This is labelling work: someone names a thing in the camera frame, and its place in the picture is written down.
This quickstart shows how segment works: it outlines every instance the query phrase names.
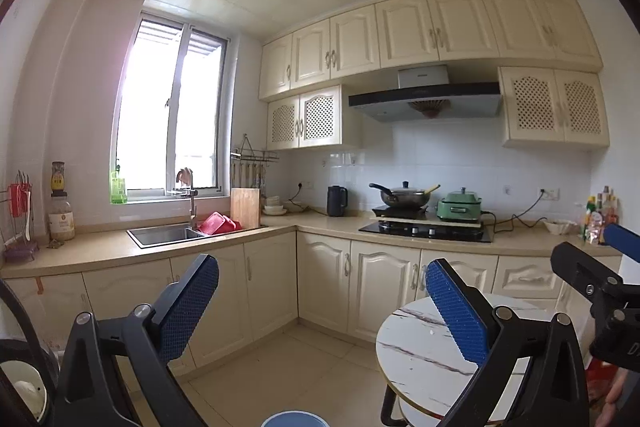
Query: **electrical outlet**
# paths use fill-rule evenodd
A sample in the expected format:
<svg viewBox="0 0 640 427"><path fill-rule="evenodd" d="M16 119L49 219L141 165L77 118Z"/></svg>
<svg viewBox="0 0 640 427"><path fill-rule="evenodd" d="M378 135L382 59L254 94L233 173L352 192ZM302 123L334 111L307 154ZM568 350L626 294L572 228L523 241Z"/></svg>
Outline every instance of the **electrical outlet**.
<svg viewBox="0 0 640 427"><path fill-rule="evenodd" d="M558 201L560 199L559 188L539 188L538 194L540 194L540 190L544 191L540 198L542 201Z"/></svg>

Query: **table leg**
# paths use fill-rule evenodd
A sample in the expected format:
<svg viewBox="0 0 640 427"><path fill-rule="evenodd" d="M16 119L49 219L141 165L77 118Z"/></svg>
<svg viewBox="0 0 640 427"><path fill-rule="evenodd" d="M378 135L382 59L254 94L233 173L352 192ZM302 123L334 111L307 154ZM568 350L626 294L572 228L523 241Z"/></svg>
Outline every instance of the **table leg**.
<svg viewBox="0 0 640 427"><path fill-rule="evenodd" d="M405 419L395 420L391 418L391 413L396 403L396 393L389 386L386 387L385 398L382 401L382 411L380 411L380 421L387 427L406 427Z"/></svg>

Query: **faucet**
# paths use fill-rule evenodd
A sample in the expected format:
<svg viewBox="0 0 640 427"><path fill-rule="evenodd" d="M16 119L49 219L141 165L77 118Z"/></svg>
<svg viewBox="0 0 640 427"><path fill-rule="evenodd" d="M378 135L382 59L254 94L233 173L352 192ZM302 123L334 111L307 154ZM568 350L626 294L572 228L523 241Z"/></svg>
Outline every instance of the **faucet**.
<svg viewBox="0 0 640 427"><path fill-rule="evenodd" d="M193 171L190 168L185 167L184 169L180 169L175 177L175 182L182 182L186 185L189 185L188 188L181 188L180 190L171 190L172 194L179 194L183 198L191 198L191 214L190 214L190 225L192 230L196 230L198 227L198 222L196 220L196 201L195 197L198 195L198 191L193 188Z"/></svg>

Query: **blue bucket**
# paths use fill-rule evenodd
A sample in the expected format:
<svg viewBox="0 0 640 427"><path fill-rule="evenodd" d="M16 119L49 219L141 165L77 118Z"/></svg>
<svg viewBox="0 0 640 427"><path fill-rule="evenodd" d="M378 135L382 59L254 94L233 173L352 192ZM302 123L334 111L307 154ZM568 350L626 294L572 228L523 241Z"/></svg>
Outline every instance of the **blue bucket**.
<svg viewBox="0 0 640 427"><path fill-rule="evenodd" d="M283 411L267 418L262 427L329 427L329 424L310 412Z"/></svg>

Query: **window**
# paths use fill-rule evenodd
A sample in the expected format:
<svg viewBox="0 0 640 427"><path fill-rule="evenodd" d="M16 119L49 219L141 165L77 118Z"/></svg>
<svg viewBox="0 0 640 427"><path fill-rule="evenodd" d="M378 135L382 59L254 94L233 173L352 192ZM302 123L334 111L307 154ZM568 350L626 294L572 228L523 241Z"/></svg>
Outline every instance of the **window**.
<svg viewBox="0 0 640 427"><path fill-rule="evenodd" d="M184 167L197 188L220 192L225 51L225 39L143 15L122 85L115 150L129 196L170 194Z"/></svg>

